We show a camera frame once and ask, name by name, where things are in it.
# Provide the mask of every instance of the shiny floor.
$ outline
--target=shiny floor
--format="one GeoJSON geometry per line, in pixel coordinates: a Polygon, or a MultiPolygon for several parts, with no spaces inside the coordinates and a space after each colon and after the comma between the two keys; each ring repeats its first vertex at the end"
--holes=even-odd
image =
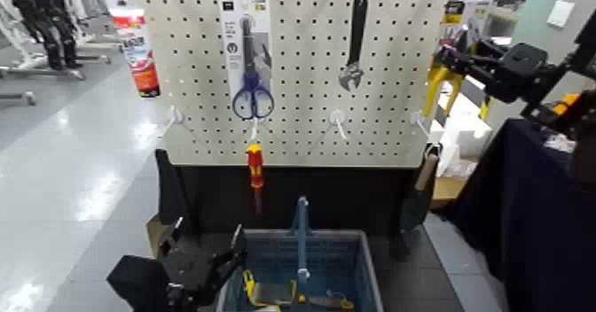
{"type": "MultiPolygon", "coordinates": [[[[123,254],[151,253],[151,154],[167,115],[137,96],[122,55],[112,54],[112,65],[84,68],[85,82],[0,80],[0,93],[39,99],[0,101],[0,311],[129,311],[105,278],[123,254]]],[[[464,309],[505,311],[482,257],[448,223],[431,215],[425,227],[464,309]]]]}
{"type": "Polygon", "coordinates": [[[122,55],[114,57],[85,66],[85,82],[0,80],[0,93],[32,90],[39,101],[0,100],[0,311],[51,305],[158,142],[166,115],[138,97],[122,55]]]}

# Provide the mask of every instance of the yellow screwdriver handle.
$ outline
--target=yellow screwdriver handle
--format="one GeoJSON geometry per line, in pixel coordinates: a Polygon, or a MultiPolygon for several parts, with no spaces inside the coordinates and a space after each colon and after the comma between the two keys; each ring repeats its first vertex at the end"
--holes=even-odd
{"type": "Polygon", "coordinates": [[[451,108],[453,107],[453,103],[455,103],[455,99],[458,97],[459,91],[461,90],[461,81],[463,79],[463,76],[460,74],[457,74],[453,81],[451,81],[451,85],[453,85],[453,91],[451,92],[451,95],[449,96],[449,101],[447,101],[447,106],[445,107],[444,110],[444,114],[445,116],[449,116],[449,113],[451,112],[451,108]]]}
{"type": "Polygon", "coordinates": [[[427,101],[424,104],[424,110],[422,110],[423,116],[429,116],[433,110],[433,103],[435,102],[436,91],[439,89],[439,85],[445,77],[449,74],[449,69],[446,66],[441,66],[439,72],[436,73],[435,78],[429,83],[427,91],[427,101]]]}

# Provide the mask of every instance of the screwdriver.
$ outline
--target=screwdriver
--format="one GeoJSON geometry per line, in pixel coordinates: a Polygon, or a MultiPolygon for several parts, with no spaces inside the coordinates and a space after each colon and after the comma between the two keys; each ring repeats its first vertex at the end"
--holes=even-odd
{"type": "Polygon", "coordinates": [[[248,167],[250,168],[250,185],[255,191],[255,211],[263,210],[263,149],[260,144],[251,144],[247,148],[248,167]]]}

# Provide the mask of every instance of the white wall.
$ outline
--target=white wall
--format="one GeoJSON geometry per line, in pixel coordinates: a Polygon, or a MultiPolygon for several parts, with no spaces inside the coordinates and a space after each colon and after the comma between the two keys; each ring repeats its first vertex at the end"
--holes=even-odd
{"type": "MultiPolygon", "coordinates": [[[[576,48],[573,43],[577,34],[596,9],[596,0],[565,0],[574,2],[576,7],[564,28],[546,24],[556,0],[528,0],[520,10],[518,25],[514,31],[514,43],[530,43],[549,53],[553,63],[559,63],[576,48]]],[[[568,73],[558,86],[545,99],[545,102],[561,100],[566,93],[579,93],[593,88],[593,82],[576,74],[568,73]]],[[[525,106],[520,100],[512,105],[505,105],[497,100],[490,109],[487,123],[493,129],[499,129],[505,119],[519,117],[525,106]]]]}

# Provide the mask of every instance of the basket handle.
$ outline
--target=basket handle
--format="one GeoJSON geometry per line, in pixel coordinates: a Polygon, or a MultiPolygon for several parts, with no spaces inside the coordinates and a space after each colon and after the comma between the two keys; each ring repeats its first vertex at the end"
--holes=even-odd
{"type": "Polygon", "coordinates": [[[298,199],[294,222],[290,229],[290,235],[295,235],[298,239],[298,280],[301,285],[305,285],[310,277],[309,270],[306,267],[306,236],[312,236],[312,230],[309,226],[308,206],[309,201],[306,200],[306,197],[301,196],[298,199]]]}

